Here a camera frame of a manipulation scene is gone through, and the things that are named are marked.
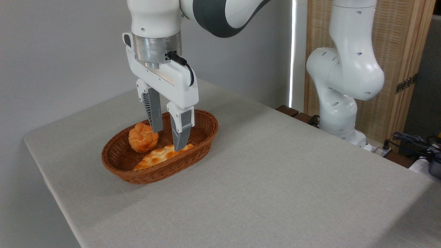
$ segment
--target wooden panel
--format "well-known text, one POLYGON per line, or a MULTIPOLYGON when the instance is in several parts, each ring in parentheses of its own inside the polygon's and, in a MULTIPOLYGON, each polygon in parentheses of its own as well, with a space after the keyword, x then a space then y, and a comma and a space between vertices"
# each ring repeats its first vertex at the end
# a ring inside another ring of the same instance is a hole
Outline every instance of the wooden panel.
MULTIPOLYGON (((430 21, 427 13, 433 6, 434 0, 378 0, 372 40, 385 84, 374 99, 356 100, 359 111, 355 125, 373 140, 382 143, 392 131, 404 128, 413 88, 395 94, 396 86, 418 70, 430 21)), ((330 0, 308 1, 307 55, 319 47, 335 47, 328 32, 331 7, 330 0)), ((304 112, 319 114, 317 92, 307 73, 304 112)))

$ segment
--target white wall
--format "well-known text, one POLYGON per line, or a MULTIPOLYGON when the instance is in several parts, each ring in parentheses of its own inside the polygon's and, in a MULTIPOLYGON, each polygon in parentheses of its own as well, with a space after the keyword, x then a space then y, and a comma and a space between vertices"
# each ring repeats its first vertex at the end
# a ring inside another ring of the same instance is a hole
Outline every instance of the white wall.
MULTIPOLYGON (((130 13, 125 1, 0 6, 0 247, 78 247, 22 138, 135 88, 121 40, 130 13)), ((229 39, 186 22, 183 55, 202 79, 271 107, 286 104, 290 6, 271 1, 229 39)))

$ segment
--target gray gripper finger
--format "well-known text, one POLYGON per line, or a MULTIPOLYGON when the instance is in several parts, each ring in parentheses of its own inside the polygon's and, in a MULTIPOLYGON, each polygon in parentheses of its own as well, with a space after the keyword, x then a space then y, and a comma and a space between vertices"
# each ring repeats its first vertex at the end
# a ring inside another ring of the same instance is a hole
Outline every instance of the gray gripper finger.
POLYGON ((150 88, 147 93, 142 94, 142 100, 153 132, 157 133, 162 131, 161 100, 159 98, 159 92, 154 88, 150 88))

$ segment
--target wooden slat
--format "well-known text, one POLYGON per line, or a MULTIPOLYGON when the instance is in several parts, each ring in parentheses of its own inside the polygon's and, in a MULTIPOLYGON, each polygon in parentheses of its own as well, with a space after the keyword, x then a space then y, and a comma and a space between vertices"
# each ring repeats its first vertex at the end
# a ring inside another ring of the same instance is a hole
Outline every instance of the wooden slat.
MULTIPOLYGON (((433 11, 435 1, 416 1, 414 6, 414 13, 410 23, 410 31, 407 39, 407 58, 404 61, 405 64, 401 68, 401 75, 403 80, 410 78, 412 75, 418 72, 419 64, 421 62, 422 50, 426 42, 427 32, 429 30, 431 12, 433 11)), ((411 103, 412 93, 414 87, 409 87, 401 94, 401 99, 395 106, 398 110, 396 116, 391 119, 388 128, 389 138, 393 132, 402 132, 406 123, 406 117, 411 103)))

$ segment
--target table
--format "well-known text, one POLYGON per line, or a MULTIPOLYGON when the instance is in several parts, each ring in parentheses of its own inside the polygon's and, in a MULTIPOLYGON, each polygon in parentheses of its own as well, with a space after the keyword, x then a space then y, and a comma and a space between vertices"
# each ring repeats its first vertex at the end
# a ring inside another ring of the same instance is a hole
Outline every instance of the table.
POLYGON ((439 184, 198 84, 196 108, 219 121, 211 151, 154 184, 101 162, 111 137, 146 119, 135 91, 25 136, 82 247, 441 247, 439 184))

